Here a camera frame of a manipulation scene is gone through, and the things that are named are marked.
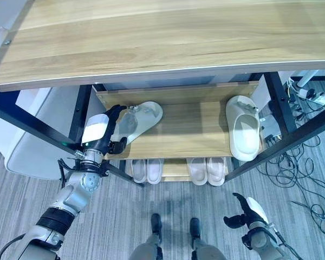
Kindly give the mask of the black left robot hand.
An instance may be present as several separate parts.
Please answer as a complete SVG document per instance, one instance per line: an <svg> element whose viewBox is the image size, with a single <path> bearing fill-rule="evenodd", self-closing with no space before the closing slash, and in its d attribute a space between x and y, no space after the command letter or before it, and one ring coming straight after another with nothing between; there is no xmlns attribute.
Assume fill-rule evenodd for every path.
<svg viewBox="0 0 325 260"><path fill-rule="evenodd" d="M120 154L125 150L127 137L122 137L119 141L111 141L116 121L120 112L125 109L127 109L127 106L114 105L106 112L88 119L81 141L84 151L95 149L106 155L107 153Z"/></svg>

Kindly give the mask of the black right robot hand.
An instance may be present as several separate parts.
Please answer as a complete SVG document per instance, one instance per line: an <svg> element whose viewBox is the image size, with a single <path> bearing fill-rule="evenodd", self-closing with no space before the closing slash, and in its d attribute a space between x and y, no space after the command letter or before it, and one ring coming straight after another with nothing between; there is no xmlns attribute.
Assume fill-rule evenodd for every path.
<svg viewBox="0 0 325 260"><path fill-rule="evenodd" d="M232 217L224 217L223 221L225 225L231 229L237 229L247 225L250 231L265 230L269 221L259 203L252 198L247 200L241 194L236 192L232 193L232 195L240 202L243 213Z"/></svg>

